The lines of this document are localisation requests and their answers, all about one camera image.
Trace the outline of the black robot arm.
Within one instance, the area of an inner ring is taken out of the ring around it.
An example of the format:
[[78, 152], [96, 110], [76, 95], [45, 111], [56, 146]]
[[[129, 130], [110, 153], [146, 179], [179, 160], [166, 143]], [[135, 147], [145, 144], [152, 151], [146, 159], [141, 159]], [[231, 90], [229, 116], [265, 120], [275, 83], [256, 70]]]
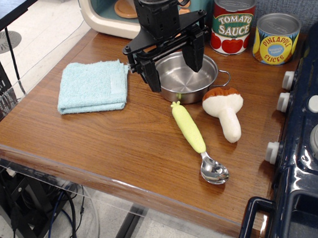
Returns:
[[203, 65], [204, 42], [209, 34], [205, 10], [179, 14], [178, 7], [189, 0], [133, 0], [140, 32], [123, 48], [128, 65], [138, 73], [153, 92], [161, 91], [155, 62], [181, 50], [193, 71]]

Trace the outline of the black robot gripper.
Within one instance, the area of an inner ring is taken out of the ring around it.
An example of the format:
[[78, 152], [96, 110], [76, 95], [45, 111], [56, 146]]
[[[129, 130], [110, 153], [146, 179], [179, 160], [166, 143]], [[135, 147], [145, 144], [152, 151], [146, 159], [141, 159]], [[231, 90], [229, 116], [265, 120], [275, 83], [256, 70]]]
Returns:
[[182, 50], [186, 64], [195, 72], [203, 65], [205, 10], [180, 15], [178, 6], [190, 0], [133, 0], [140, 32], [123, 48], [133, 73], [139, 73], [152, 92], [161, 92], [155, 62]]

